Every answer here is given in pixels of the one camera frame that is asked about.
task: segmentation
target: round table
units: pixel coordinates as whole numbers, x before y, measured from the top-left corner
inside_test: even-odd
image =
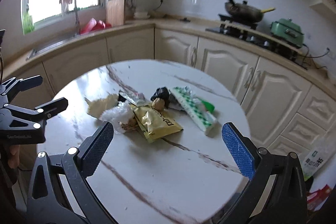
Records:
[[[101,121],[86,113],[84,97],[92,101],[126,89],[144,93],[149,99],[163,86],[189,86],[215,106],[218,124],[206,136],[185,112],[169,109],[184,128],[181,132],[151,144],[141,131],[114,135],[87,181],[120,224],[202,223],[230,200],[243,181],[221,137],[226,122],[233,122],[244,136],[250,136],[239,103],[211,76],[169,61],[114,63],[69,83],[55,97],[67,98],[68,109],[48,120],[46,142],[38,145],[38,151],[63,154],[93,135]],[[61,181],[74,211],[82,214],[66,179]]]

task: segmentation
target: pan lid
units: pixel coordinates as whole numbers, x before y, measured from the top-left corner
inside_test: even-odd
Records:
[[[301,27],[295,23],[292,22],[291,18],[285,19],[285,18],[281,18],[278,21],[276,21],[277,23],[284,25],[294,31],[297,31],[299,33],[301,33]]]

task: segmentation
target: yellow handle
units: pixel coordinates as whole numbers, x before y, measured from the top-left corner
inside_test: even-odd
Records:
[[[268,8],[268,9],[265,9],[265,10],[261,10],[261,12],[264,14],[264,13],[268,13],[268,12],[271,12],[271,11],[274,11],[276,10],[276,8]]]

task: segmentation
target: cabinet door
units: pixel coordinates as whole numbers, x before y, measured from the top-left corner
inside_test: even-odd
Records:
[[[34,109],[35,107],[47,103],[54,98],[55,94],[51,88],[42,63],[38,64],[37,66],[31,68],[21,75],[14,75],[14,77],[16,77],[17,79],[26,79],[36,75],[41,75],[43,77],[42,85],[34,87],[30,90],[19,92],[18,95],[16,95],[11,102],[12,105]]]
[[[336,102],[316,86],[312,86],[299,113],[325,130],[336,120]]]
[[[258,58],[257,55],[236,47],[200,38],[196,68],[221,82],[241,104]]]
[[[43,62],[51,87],[58,93],[68,83],[95,68],[107,65],[106,39],[71,49]]]
[[[276,140],[268,147],[268,151],[272,154],[281,156],[287,156],[290,152],[295,152],[300,160],[303,160],[309,153],[308,149],[283,136],[278,136],[278,138],[276,138]]]
[[[154,29],[121,34],[106,40],[110,63],[154,59]]]
[[[251,140],[268,147],[289,124],[311,83],[284,67],[260,57],[242,103]]]
[[[169,60],[194,67],[198,37],[155,29],[155,59]]]
[[[314,143],[326,133],[317,124],[296,113],[281,135],[310,150]]]

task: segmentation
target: human hand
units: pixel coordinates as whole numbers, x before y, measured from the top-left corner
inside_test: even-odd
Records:
[[[11,145],[9,147],[8,153],[8,166],[12,169],[15,169],[20,164],[20,146],[19,145]]]

